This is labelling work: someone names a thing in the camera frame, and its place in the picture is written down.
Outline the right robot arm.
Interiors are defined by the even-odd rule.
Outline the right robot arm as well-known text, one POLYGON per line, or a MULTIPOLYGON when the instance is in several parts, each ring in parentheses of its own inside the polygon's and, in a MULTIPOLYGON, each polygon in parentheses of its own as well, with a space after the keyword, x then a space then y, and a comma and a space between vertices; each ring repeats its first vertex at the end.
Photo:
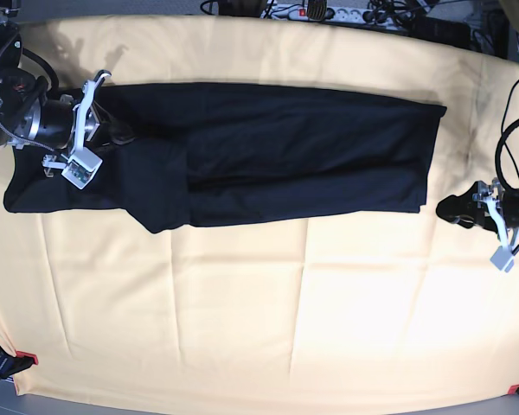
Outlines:
POLYGON ((17 1, 0 1, 0 149, 39 147, 45 176, 61 174, 84 188, 101 167, 101 154, 135 135, 96 100, 109 71, 86 80, 78 98, 59 93, 55 70, 23 45, 12 20, 19 8, 17 1))

